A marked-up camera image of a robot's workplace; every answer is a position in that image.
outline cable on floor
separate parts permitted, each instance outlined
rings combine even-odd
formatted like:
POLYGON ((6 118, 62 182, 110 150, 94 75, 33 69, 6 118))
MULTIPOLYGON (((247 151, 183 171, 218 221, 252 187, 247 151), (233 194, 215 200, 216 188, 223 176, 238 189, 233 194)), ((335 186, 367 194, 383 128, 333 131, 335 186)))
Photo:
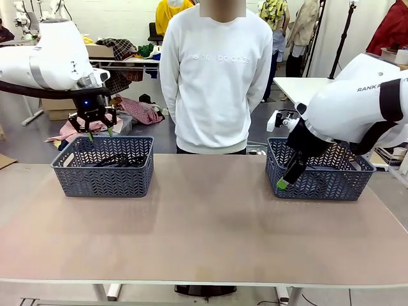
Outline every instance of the cable on floor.
POLYGON ((271 302, 271 301, 261 301, 258 304, 256 304, 257 306, 261 305, 262 303, 270 303, 270 304, 279 304, 279 305, 285 305, 288 306, 287 303, 281 303, 281 302, 271 302))
POLYGON ((311 304, 311 305, 313 305, 313 306, 318 306, 318 305, 316 305, 315 303, 312 303, 311 301, 309 301, 309 300, 306 298, 305 295, 302 295, 302 296, 303 296, 303 298, 306 300, 306 302, 308 302, 309 304, 311 304))

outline black strap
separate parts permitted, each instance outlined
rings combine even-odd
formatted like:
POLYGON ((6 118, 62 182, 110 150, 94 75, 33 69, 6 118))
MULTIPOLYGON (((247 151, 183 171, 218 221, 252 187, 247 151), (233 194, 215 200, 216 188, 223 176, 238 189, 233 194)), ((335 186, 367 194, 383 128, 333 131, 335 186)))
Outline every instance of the black strap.
POLYGON ((381 84, 380 110, 382 117, 387 121, 397 122, 404 118, 400 100, 401 79, 381 84))
POLYGON ((360 143, 350 143, 351 152, 356 155, 364 155, 370 152, 378 139, 397 123, 390 121, 376 122, 364 135, 360 143))

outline gray floor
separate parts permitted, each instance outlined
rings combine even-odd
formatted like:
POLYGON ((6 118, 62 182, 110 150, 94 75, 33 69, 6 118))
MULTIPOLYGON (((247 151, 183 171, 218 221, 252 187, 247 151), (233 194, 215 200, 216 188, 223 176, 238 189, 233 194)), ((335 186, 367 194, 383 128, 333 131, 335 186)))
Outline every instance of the gray floor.
MULTIPOLYGON (((266 132, 266 122, 274 110, 292 108, 290 102, 279 101, 279 91, 272 92, 272 99, 278 102, 261 104, 252 115, 250 141, 265 142, 270 136, 286 136, 285 129, 266 132)), ((0 153, 18 159, 21 163, 51 163, 58 151, 51 143, 43 141, 49 136, 58 135, 64 122, 49 122, 45 115, 22 127, 20 122, 27 117, 22 100, 11 94, 0 93, 0 123, 6 133, 7 141, 0 142, 0 153)), ((174 125, 170 119, 154 126, 134 126, 132 135, 154 136, 155 153, 174 153, 174 125)), ((408 190, 388 173, 376 173, 369 186, 378 197, 408 228, 408 190)), ((307 289, 305 295, 319 306, 349 305, 347 290, 307 289)), ((405 306, 408 304, 408 289, 352 290, 353 305, 357 306, 405 306)), ((40 285, 0 283, 0 306, 18 305, 20 297, 94 300, 91 286, 77 285, 40 285)), ((172 286, 125 286, 122 301, 184 302, 186 300, 205 303, 203 300, 176 295, 172 286)), ((214 298, 210 303, 234 302, 255 306, 262 300, 276 300, 270 288, 240 288, 238 293, 229 297, 214 298)), ((302 300, 300 306, 308 305, 302 300)))

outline man in white sweatshirt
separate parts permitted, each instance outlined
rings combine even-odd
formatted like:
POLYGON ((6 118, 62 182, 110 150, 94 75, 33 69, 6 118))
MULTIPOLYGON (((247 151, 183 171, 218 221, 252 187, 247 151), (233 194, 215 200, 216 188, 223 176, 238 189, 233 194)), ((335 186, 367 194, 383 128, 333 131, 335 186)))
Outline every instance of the man in white sweatshirt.
POLYGON ((268 82, 272 30, 238 0, 206 0, 174 16, 163 42, 163 96, 180 154, 245 154, 251 113, 268 82))

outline black chair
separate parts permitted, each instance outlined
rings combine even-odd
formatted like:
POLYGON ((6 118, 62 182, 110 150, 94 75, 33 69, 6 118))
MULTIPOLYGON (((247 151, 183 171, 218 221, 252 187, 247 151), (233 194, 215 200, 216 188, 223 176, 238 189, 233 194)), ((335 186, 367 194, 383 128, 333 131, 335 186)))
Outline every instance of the black chair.
POLYGON ((148 41, 153 41, 158 46, 161 41, 163 41, 163 35, 158 35, 156 31, 156 23, 149 23, 150 36, 147 38, 148 41))

